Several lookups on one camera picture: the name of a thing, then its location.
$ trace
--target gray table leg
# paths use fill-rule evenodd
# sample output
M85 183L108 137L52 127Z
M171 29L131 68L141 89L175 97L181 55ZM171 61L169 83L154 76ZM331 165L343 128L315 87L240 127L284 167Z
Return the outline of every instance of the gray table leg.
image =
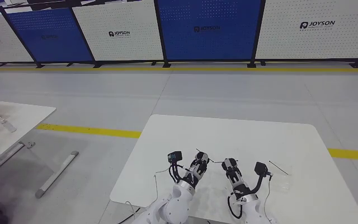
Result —
M22 147L24 146L24 144L19 143L17 145L15 145L10 151L9 153L7 153L3 158L0 159L0 166L3 165L9 158L11 158L13 155L16 154L16 152L18 152Z
M45 194L47 189L51 186L51 184L53 184L53 182L55 182L58 176L66 169L66 167L72 162L76 155L78 155L78 152L73 151L66 158L66 160L62 163L60 169L57 172L53 173L51 177L45 182L45 184L39 190L37 190L37 192L35 193L36 198L41 198Z

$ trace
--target robot forearm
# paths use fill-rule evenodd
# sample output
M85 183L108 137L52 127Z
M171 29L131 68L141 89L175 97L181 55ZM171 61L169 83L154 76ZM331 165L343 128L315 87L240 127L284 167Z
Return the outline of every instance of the robot forearm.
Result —
M269 219L260 212L261 201L258 199L256 192L260 189L262 179L266 175L272 177L265 164L260 162L256 163L255 172L259 176L257 185L254 189L250 189L248 185L244 182L242 174L237 167L236 160L233 158L226 158L222 163L223 169L226 171L226 176L230 180L230 183L233 187L233 194L236 196L236 203L240 205L241 213L239 216L236 216L230 205L230 196L228 197L228 206L232 215L236 218L241 218L242 213L245 214L246 221L245 224L274 224L276 221Z
M199 152L183 178L176 170L178 166L182 167L176 164L181 159L181 152L173 152L168 155L173 169L171 176L176 182L172 194L155 201L133 221L133 224L159 224L160 219L171 224L183 224L188 219L189 203L195 194L195 186L206 171L209 158L206 153Z

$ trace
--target gray floor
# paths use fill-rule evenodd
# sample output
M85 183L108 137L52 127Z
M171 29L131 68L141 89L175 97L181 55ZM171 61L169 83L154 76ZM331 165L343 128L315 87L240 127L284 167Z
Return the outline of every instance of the gray floor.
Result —
M178 63L173 67L244 64ZM275 63L268 67L348 65ZM0 71L0 101L54 106L57 111L45 121L50 124L141 131L151 114L308 123L317 128L328 148L352 150L358 150L357 86L357 73L334 72ZM34 193L51 175L45 164L26 150L4 164L0 202L11 223L116 224L130 215L127 206L110 202L109 195L136 139L45 130L33 130L27 138L36 142L37 153L57 164L73 150L80 156L41 199L35 199ZM358 200L358 161L334 161Z

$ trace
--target joyson logo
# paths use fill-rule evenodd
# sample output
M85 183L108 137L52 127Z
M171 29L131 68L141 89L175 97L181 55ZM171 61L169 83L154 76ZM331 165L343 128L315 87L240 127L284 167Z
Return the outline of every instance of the joyson logo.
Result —
M108 34L111 38L128 38L130 31L109 31Z
M220 26L194 26L194 32L220 30Z
M43 40L49 40L49 39L57 39L58 36L57 35L41 35L41 38Z
M314 22L301 22L300 29L311 29L311 28L328 28L332 27L336 21L314 21Z

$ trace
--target blue partition panel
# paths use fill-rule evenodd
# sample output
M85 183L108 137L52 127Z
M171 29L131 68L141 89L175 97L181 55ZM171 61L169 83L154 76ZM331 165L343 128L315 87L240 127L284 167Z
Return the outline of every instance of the blue partition panel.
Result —
M167 58L250 59L261 0L158 0Z
M38 62L92 60L68 8L8 14Z

